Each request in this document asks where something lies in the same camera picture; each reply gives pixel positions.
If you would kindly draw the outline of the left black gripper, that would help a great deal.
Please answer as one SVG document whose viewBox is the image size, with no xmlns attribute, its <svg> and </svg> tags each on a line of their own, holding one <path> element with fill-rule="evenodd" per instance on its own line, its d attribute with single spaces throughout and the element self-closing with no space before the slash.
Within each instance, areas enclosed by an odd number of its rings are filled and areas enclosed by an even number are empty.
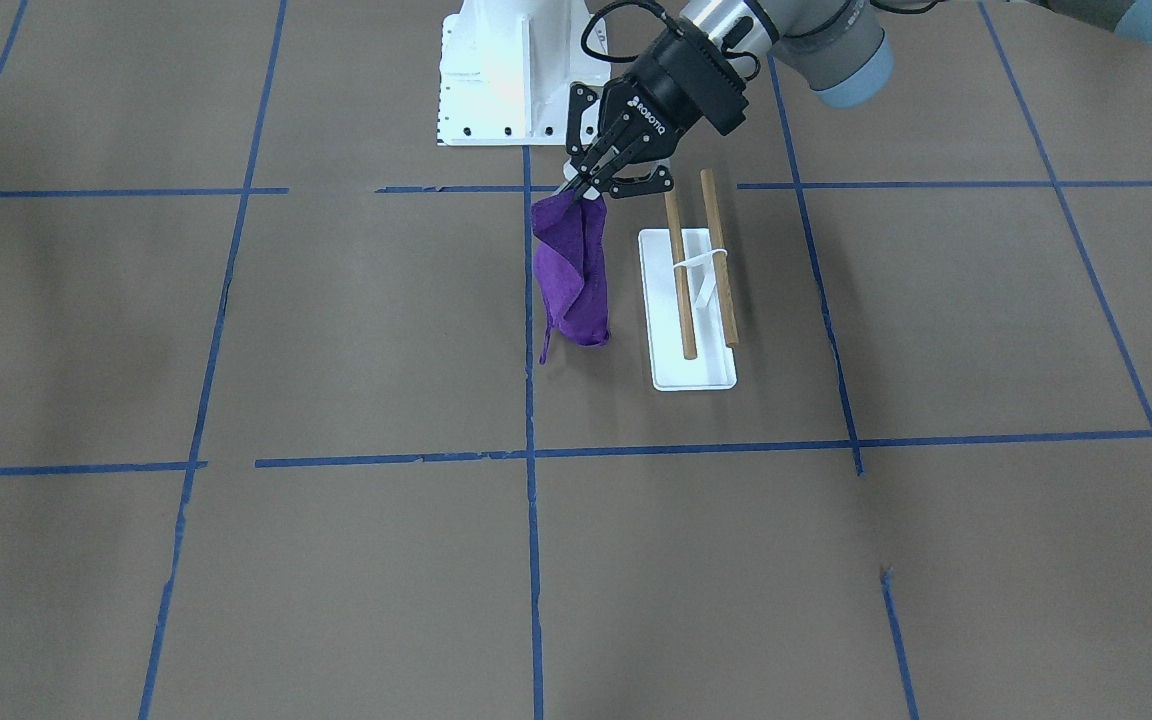
<svg viewBox="0 0 1152 720">
<path fill-rule="evenodd" d="M 568 92 L 558 194 L 612 200 L 667 192 L 685 132 L 705 120 L 727 136 L 746 120 L 748 82 L 698 28 L 668 26 L 641 53 L 609 61 L 627 68 L 607 85 L 573 82 Z"/>
</svg>

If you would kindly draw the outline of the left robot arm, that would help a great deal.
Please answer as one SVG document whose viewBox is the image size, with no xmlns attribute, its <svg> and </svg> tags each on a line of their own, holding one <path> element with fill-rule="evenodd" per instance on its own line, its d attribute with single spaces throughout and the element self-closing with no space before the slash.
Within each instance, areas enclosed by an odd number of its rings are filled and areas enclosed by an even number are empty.
<svg viewBox="0 0 1152 720">
<path fill-rule="evenodd" d="M 893 70 L 882 14 L 920 15 L 933 1 L 690 1 L 672 13 L 637 8 L 660 32 L 631 55 L 594 50 L 594 29 L 621 1 L 605 3 L 582 29 L 582 53 L 621 65 L 602 86 L 573 83 L 562 191 L 584 199 L 628 199 L 669 190 L 668 160 L 685 132 L 708 123 L 732 135 L 745 122 L 748 86 L 767 58 L 799 74 L 831 108 L 878 94 Z"/>
</svg>

